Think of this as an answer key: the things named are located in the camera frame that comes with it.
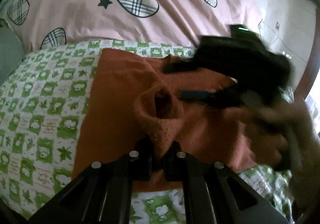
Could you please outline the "person's right hand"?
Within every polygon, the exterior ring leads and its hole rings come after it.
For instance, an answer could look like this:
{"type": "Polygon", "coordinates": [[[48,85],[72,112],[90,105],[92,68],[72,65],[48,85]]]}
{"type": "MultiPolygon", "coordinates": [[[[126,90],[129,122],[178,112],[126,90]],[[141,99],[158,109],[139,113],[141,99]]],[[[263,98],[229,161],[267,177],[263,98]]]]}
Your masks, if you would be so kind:
{"type": "Polygon", "coordinates": [[[286,162],[290,191],[300,209],[309,208],[319,194],[319,136],[302,98],[273,107],[242,107],[236,119],[244,126],[251,158],[270,167],[286,162]]]}

